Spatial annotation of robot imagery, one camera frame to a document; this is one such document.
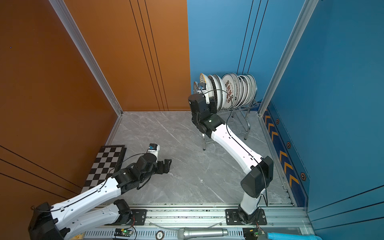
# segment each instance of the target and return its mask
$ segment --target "blue baseboard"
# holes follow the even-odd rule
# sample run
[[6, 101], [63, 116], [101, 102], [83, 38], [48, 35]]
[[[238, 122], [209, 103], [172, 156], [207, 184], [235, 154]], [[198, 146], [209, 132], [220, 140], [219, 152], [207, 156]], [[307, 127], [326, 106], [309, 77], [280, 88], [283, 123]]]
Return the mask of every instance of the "blue baseboard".
[[310, 178], [272, 102], [264, 112], [263, 120], [297, 206], [307, 207]]

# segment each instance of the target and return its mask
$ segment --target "aluminum frame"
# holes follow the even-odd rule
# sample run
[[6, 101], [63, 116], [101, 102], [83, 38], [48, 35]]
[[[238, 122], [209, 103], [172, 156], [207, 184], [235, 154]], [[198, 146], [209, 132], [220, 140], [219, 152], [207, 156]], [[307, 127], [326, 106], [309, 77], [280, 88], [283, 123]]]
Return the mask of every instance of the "aluminum frame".
[[265, 92], [263, 101], [260, 104], [258, 111], [259, 116], [262, 116], [264, 114], [269, 102], [271, 101], [272, 96], [275, 93], [277, 86], [279, 85], [279, 82], [285, 72], [285, 69], [287, 68], [288, 63], [291, 60], [293, 52], [295, 51], [297, 44], [299, 43], [300, 38], [303, 35], [303, 32], [312, 16], [314, 9], [316, 8], [318, 1], [319, 0], [306, 0], [303, 4], [300, 14], [297, 17], [295, 26], [293, 27], [287, 44], [285, 45], [280, 61], [277, 64], [276, 70]]
[[285, 188], [287, 190], [287, 192], [289, 194], [289, 197], [292, 200], [293, 206], [297, 206], [297, 203], [296, 203], [296, 200], [295, 200], [295, 198], [293, 196], [291, 187], [289, 186], [287, 178], [285, 177], [284, 170], [283, 170], [282, 167], [280, 167], [281, 163], [280, 163], [280, 160], [279, 160], [279, 156], [277, 156], [275, 147], [274, 147], [274, 145], [272, 143], [271, 137], [269, 136], [269, 133], [268, 133], [267, 127], [266, 127], [266, 125], [264, 123], [263, 117], [262, 116], [258, 116], [258, 119], [259, 119], [260, 125], [262, 126], [263, 133], [264, 133], [264, 136], [266, 138], [268, 148], [269, 148], [269, 150], [271, 152], [271, 158], [273, 160], [273, 163], [277, 166], [277, 169], [278, 169], [277, 173], [279, 174], [279, 177], [282, 179], [282, 182], [284, 184], [283, 188]]
[[122, 113], [121, 115], [118, 115], [118, 117], [117, 117], [117, 119], [116, 119], [116, 122], [115, 122], [115, 124], [113, 125], [113, 128], [112, 128], [112, 130], [111, 130], [111, 132], [110, 132], [110, 134], [109, 134], [109, 136], [108, 136], [108, 139], [107, 139], [107, 141], [106, 141], [106, 143], [105, 143], [106, 146], [112, 144], [112, 140], [113, 140], [113, 138], [115, 137], [115, 135], [116, 135], [116, 133], [117, 133], [117, 131], [118, 131], [118, 128], [119, 128], [119, 125], [120, 125], [120, 123], [121, 123], [122, 115], [123, 115], [123, 114], [124, 114], [124, 113]]
[[[244, 239], [242, 234], [236, 231], [242, 231], [243, 227], [256, 227], [255, 225], [227, 225], [226, 209], [236, 209], [233, 204], [195, 204], [189, 207], [175, 207], [172, 204], [164, 206], [163, 204], [150, 205], [132, 205], [132, 209], [146, 209], [147, 218], [143, 226], [135, 226], [141, 234], [137, 239], [153, 239], [154, 233], [165, 228], [181, 227], [213, 227], [225, 228], [228, 232], [233, 231], [228, 236], [220, 237], [222, 239]], [[297, 228], [303, 235], [314, 234], [311, 222], [302, 207], [263, 207], [268, 224], [261, 226], [263, 229], [271, 230], [281, 228]], [[89, 230], [85, 234], [87, 239], [111, 239], [115, 228], [123, 228], [120, 225], [100, 226]], [[172, 233], [164, 239], [177, 239]]]
[[103, 93], [107, 97], [109, 103], [111, 104], [113, 110], [118, 116], [121, 116], [123, 110], [113, 93], [111, 87], [109, 86], [107, 79], [105, 78], [103, 72], [100, 69], [96, 59], [94, 58], [91, 50], [89, 49], [83, 35], [81, 34], [79, 28], [76, 25], [71, 13], [69, 12], [67, 6], [65, 5], [64, 0], [49, 0], [59, 19], [63, 23], [65, 29], [67, 30], [69, 36], [72, 38], [73, 43], [76, 45], [80, 54], [82, 55], [85, 63], [88, 65], [93, 76], [95, 77], [97, 83], [100, 85]]

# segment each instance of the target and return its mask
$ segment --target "blue handle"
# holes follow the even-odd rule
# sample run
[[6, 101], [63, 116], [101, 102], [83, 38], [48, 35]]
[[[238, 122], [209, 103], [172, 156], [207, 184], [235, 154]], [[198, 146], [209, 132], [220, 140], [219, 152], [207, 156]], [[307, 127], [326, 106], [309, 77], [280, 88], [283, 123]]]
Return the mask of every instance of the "blue handle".
[[266, 233], [266, 238], [271, 240], [322, 240], [321, 237], [315, 235], [302, 236], [275, 232]]

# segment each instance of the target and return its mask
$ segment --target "yellow label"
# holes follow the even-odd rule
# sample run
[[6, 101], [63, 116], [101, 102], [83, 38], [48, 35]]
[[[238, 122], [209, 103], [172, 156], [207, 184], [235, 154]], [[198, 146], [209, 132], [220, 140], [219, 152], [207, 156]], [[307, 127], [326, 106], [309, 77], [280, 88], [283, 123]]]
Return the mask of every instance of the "yellow label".
[[84, 236], [85, 236], [85, 232], [74, 236], [73, 238], [71, 238], [71, 240], [84, 239]]

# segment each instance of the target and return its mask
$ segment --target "gray marble floor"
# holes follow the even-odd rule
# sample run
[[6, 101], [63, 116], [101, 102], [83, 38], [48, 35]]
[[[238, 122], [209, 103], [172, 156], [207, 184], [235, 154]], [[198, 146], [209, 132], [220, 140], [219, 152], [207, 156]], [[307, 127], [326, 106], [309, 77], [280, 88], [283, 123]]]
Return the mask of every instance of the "gray marble floor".
[[[255, 112], [251, 112], [249, 120], [251, 132], [244, 142], [260, 155], [270, 155]], [[239, 118], [230, 118], [228, 126], [237, 136], [244, 135]], [[190, 112], [124, 112], [112, 144], [125, 144], [126, 157], [129, 157], [144, 153], [150, 143], [161, 146], [159, 160], [172, 159], [169, 173], [155, 174], [142, 189], [131, 190], [119, 198], [134, 204], [241, 202], [244, 192], [240, 181], [245, 174], [218, 143], [207, 144], [203, 151], [202, 136], [192, 124]], [[122, 166], [137, 159], [138, 156], [132, 157]], [[276, 169], [274, 172], [274, 179], [267, 189], [268, 203], [290, 204]]]

